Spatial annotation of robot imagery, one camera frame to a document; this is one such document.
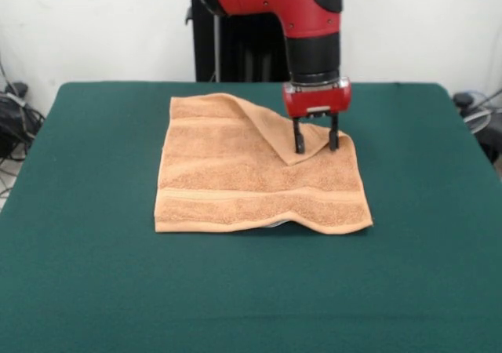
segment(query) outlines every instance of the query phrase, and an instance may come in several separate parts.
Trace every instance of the table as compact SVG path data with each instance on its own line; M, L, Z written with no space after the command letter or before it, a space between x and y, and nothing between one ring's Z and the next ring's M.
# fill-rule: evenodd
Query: table
M284 114L279 84L71 83L0 216L0 351L499 352L502 187L446 91L357 84L374 227L154 233L169 98Z

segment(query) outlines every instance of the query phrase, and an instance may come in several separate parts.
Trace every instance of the red robot arm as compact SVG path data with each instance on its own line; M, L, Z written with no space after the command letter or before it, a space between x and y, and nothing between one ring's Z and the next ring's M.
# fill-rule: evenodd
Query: red robot arm
M203 0L218 15L274 13L286 39L291 82L283 95L293 118L296 152L304 152L300 118L332 116L330 147L338 148L338 113L348 109L351 84L340 79L342 0Z

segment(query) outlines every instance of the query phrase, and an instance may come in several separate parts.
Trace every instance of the black cable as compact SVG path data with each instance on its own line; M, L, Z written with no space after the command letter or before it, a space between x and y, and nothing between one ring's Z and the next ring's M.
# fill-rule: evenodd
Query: black cable
M468 107L466 112L471 112L479 107L482 107L483 105L487 104L491 100L494 100L495 98L497 98L500 94L502 94L502 89L497 90L492 96L489 96L489 97L485 98L484 100L481 100L480 102Z
M8 175L9 177L17 177L17 174L11 173L10 171L4 170L0 168L0 173L4 173L5 175Z
M9 192L11 192L13 190L12 187L9 187L9 188L6 188L5 190L3 190L2 192L0 192L0 198L6 198L6 197L3 197L3 195L5 194L8 194Z

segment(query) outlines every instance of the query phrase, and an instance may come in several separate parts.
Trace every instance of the orange towel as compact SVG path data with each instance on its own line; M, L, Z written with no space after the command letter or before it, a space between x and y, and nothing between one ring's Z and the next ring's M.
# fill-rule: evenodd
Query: orange towel
M296 221L324 234L369 227L355 146L227 94L173 98L162 150L155 230L223 233Z

